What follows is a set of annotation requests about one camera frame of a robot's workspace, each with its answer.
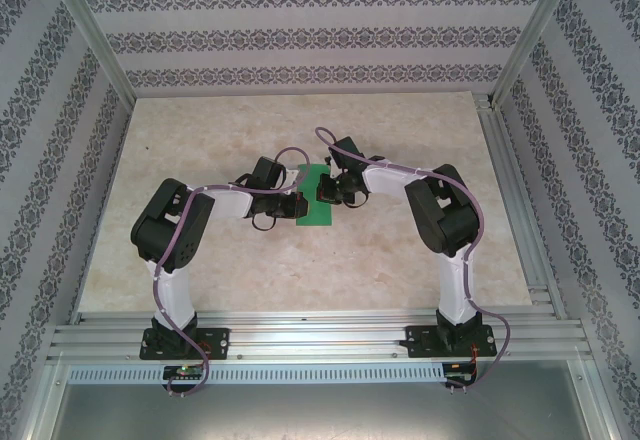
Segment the green block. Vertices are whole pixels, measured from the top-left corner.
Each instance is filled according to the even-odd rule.
[[[298,165],[301,172],[307,169],[306,165]],[[316,188],[320,183],[320,175],[329,173],[327,165],[311,164],[309,175],[298,187],[298,192],[302,192],[304,198],[309,202],[309,213],[302,218],[296,219],[296,225],[302,227],[311,226],[331,226],[331,204],[316,200]]]

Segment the patterned wallpaper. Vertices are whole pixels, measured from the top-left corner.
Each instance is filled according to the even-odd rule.
[[[61,0],[0,0],[0,439],[77,299],[129,114]]]
[[[638,0],[561,0],[502,106],[556,280],[640,438]]]
[[[87,0],[138,96],[489,93],[538,0]]]

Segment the beige marble tabletop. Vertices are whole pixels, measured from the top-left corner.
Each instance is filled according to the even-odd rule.
[[[486,216],[476,253],[481,305],[530,304],[516,247],[470,93],[141,99],[136,103],[91,261],[80,311],[151,311],[151,278],[129,232],[162,180],[227,183],[282,148],[323,163],[323,125],[367,156],[413,167],[457,167]],[[295,153],[283,161],[297,165]],[[209,222],[191,262],[197,310],[318,311],[435,307],[434,254],[406,200],[372,196],[333,207],[333,226],[254,230]]]

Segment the purple cable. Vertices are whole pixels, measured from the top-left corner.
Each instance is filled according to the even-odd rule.
[[[495,360],[489,366],[489,368],[484,373],[484,375],[482,377],[480,377],[479,379],[477,379],[472,385],[469,385],[468,388],[475,387],[476,385],[478,385],[478,383],[480,383],[480,381],[484,380],[484,378],[486,378],[487,375],[498,364],[498,362],[500,361],[502,356],[507,351],[507,347],[509,346],[509,341],[511,340],[511,326],[509,325],[509,322],[507,321],[507,319],[504,318],[502,315],[500,315],[498,313],[490,312],[490,311],[485,310],[484,308],[478,306],[473,301],[473,299],[471,298],[471,291],[470,291],[470,288],[469,288],[469,258],[471,256],[471,253],[473,252],[473,250],[475,250],[475,248],[478,246],[478,243],[480,243],[480,239],[482,238],[482,235],[484,235],[484,214],[482,213],[482,208],[480,208],[480,203],[478,203],[478,200],[476,199],[476,197],[469,191],[469,189],[467,187],[462,185],[460,182],[454,180],[453,178],[450,178],[450,177],[447,177],[446,175],[441,175],[439,173],[432,172],[432,171],[429,171],[429,170],[420,170],[420,169],[416,169],[416,168],[405,167],[403,165],[396,165],[394,163],[383,163],[383,162],[376,162],[374,160],[369,160],[367,158],[360,157],[360,156],[358,156],[358,155],[356,155],[354,153],[348,152],[348,151],[346,151],[346,150],[344,150],[342,148],[339,148],[339,147],[336,147],[335,145],[333,145],[329,140],[324,138],[322,136],[322,134],[321,134],[322,132],[326,133],[327,135],[329,135],[332,138],[332,140],[335,143],[337,141],[336,140],[336,136],[330,130],[328,130],[327,128],[325,128],[325,127],[317,127],[315,132],[316,132],[316,135],[318,136],[318,138],[320,140],[322,140],[322,142],[324,142],[330,149],[335,150],[336,152],[341,153],[343,155],[346,155],[347,157],[354,158],[354,159],[356,159],[356,160],[358,160],[360,162],[363,162],[363,163],[368,163],[369,165],[375,165],[376,167],[390,168],[392,170],[399,170],[401,172],[413,173],[413,174],[416,174],[416,175],[424,175],[425,177],[432,177],[432,178],[436,178],[438,180],[442,180],[443,182],[447,182],[449,185],[453,185],[454,187],[456,187],[458,190],[460,190],[462,193],[464,193],[469,198],[469,200],[471,201],[471,204],[473,205],[473,209],[475,210],[476,215],[478,215],[478,235],[476,236],[476,239],[471,243],[471,246],[469,246],[469,248],[467,249],[466,253],[462,257],[462,260],[464,262],[464,269],[463,269],[464,294],[467,297],[466,300],[469,302],[469,305],[471,305],[477,312],[480,312],[483,315],[488,315],[489,317],[497,318],[502,323],[504,323],[504,326],[505,326],[505,329],[506,329],[506,335],[505,335],[505,338],[504,338],[504,343],[502,345],[502,348],[500,349],[500,351],[496,355]]]
[[[184,210],[182,211],[182,214],[180,215],[180,220],[178,221],[178,225],[176,226],[175,232],[173,232],[173,236],[171,237],[171,241],[169,241],[169,245],[167,245],[167,249],[164,251],[164,254],[162,255],[162,257],[160,258],[160,260],[156,264],[156,269],[155,269],[155,272],[153,273],[153,298],[154,298],[154,300],[156,302],[158,310],[160,311],[160,313],[162,314],[164,319],[167,321],[167,323],[171,326],[171,328],[173,328],[173,330],[175,330],[178,333],[178,335],[180,335],[184,340],[187,341],[187,343],[189,343],[193,348],[196,349],[198,354],[202,357],[202,361],[203,361],[204,369],[205,369],[205,373],[202,376],[202,380],[200,380],[200,383],[198,383],[191,390],[189,390],[187,392],[180,393],[181,397],[186,397],[187,395],[192,395],[192,394],[196,393],[205,384],[205,382],[209,378],[209,357],[207,356],[206,352],[202,348],[200,348],[200,345],[198,345],[195,341],[193,341],[193,339],[191,339],[191,337],[189,337],[189,335],[184,333],[182,331],[182,329],[180,327],[178,327],[178,325],[171,319],[169,314],[166,312],[166,310],[164,308],[164,305],[162,305],[162,301],[160,300],[160,295],[159,295],[159,292],[158,292],[158,288],[159,288],[158,287],[158,283],[159,283],[159,280],[160,280],[160,274],[162,273],[162,266],[164,265],[164,263],[169,258],[169,255],[171,255],[171,252],[172,252],[173,248],[175,247],[176,242],[178,241],[178,238],[180,237],[180,233],[182,232],[182,228],[184,227],[184,222],[187,219],[187,214],[189,213],[189,209],[191,208],[191,204],[193,203],[193,199],[199,193],[202,193],[202,192],[204,192],[206,190],[235,190],[236,192],[261,193],[261,194],[274,195],[274,194],[277,194],[277,193],[288,192],[288,191],[293,190],[294,188],[296,188],[298,185],[300,185],[305,180],[305,178],[307,178],[307,175],[309,174],[309,170],[311,170],[311,161],[309,160],[309,155],[307,155],[307,152],[305,152],[304,150],[302,150],[301,148],[298,148],[298,147],[283,148],[276,155],[276,161],[280,158],[280,156],[283,153],[289,152],[289,151],[296,151],[296,152],[301,153],[302,156],[304,157],[304,160],[306,162],[307,168],[305,169],[304,172],[302,172],[302,175],[300,176],[300,178],[297,181],[293,182],[293,184],[291,184],[288,187],[277,188],[277,189],[273,189],[273,190],[260,190],[260,189],[257,189],[257,188],[239,187],[237,185],[205,185],[205,186],[197,187],[197,188],[193,189],[191,191],[191,193],[189,194],[189,198],[187,198],[187,203],[185,204]],[[174,393],[175,393],[173,390],[171,390],[171,383],[172,382],[173,382],[173,377],[170,378],[169,381],[167,382],[167,391],[169,392],[170,396],[173,396]]]

